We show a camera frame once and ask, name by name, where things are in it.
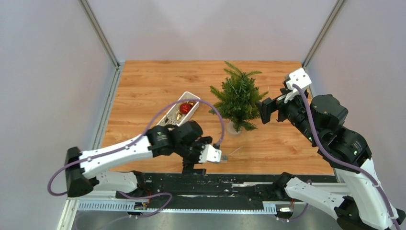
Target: white wall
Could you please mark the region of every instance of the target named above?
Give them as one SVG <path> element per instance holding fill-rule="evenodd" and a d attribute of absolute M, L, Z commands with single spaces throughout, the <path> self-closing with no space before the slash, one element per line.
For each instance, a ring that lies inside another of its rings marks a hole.
<path fill-rule="evenodd" d="M 0 1 L 0 229 L 56 229 L 66 197 L 46 184 L 91 148 L 112 76 L 77 0 Z"/>
<path fill-rule="evenodd" d="M 308 72 L 316 94 L 348 108 L 345 125 L 366 137 L 385 191 L 406 210 L 404 9 L 404 0 L 348 1 Z"/>
<path fill-rule="evenodd" d="M 303 61 L 336 0 L 89 2 L 120 61 Z"/>

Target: green plant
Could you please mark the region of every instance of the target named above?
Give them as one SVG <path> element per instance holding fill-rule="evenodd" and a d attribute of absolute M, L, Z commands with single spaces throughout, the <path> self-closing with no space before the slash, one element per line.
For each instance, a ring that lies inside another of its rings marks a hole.
<path fill-rule="evenodd" d="M 221 83 L 223 91 L 219 91 L 213 85 L 210 92 L 220 101 L 214 104 L 221 116 L 234 123 L 234 129 L 239 132 L 242 128 L 251 131 L 257 127 L 249 120 L 260 118 L 255 102 L 260 101 L 268 92 L 259 93 L 255 87 L 255 79 L 251 76 L 260 74 L 260 71 L 242 72 L 229 62 L 225 62 L 230 68 L 224 69 L 230 77 Z"/>

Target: red ball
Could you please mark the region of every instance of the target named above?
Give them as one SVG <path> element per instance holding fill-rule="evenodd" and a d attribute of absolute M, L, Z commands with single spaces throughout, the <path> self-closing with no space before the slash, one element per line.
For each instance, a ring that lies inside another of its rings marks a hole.
<path fill-rule="evenodd" d="M 188 114 L 188 112 L 192 109 L 192 106 L 188 103 L 182 103 L 179 106 L 179 112 L 181 114 Z"/>

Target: wood grain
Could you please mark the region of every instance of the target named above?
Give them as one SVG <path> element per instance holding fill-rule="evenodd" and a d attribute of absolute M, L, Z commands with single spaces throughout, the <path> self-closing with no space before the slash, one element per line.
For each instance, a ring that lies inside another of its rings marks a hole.
<path fill-rule="evenodd" d="M 241 70 L 262 71 L 256 75 L 260 92 L 268 96 L 280 95 L 284 76 L 301 66 L 295 61 L 234 61 Z M 150 119 L 161 108 L 176 101 L 185 91 L 214 104 L 217 99 L 209 86 L 221 86 L 227 74 L 223 61 L 128 61 L 120 79 L 112 112 L 106 128 L 103 146 L 109 146 L 140 134 Z M 208 113 L 209 107 L 201 104 L 193 115 L 203 128 L 204 135 L 220 138 L 221 127 L 217 116 Z M 155 121 L 156 124 L 164 114 Z M 332 169 L 312 148 L 310 143 L 289 122 L 272 121 L 263 125 L 254 121 L 259 129 L 243 131 L 238 137 L 226 133 L 221 146 L 227 162 L 205 163 L 196 168 L 206 168 L 207 173 L 282 173 L 332 174 Z M 138 170 L 142 172 L 181 172 L 182 159 L 177 154 L 130 162 L 114 171 Z"/>

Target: perforated metal rail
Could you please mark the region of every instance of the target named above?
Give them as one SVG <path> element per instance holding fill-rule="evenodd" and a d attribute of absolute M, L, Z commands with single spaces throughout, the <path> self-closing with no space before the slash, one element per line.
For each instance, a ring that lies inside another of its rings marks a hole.
<path fill-rule="evenodd" d="M 264 203 L 264 209 L 259 210 L 231 210 L 231 209 L 182 209 L 166 208 L 162 212 L 169 213 L 221 213 L 221 214 L 276 214 L 276 205 Z M 78 211 L 125 211 L 125 212 L 154 212 L 157 208 L 136 210 L 134 201 L 117 200 L 81 200 Z"/>

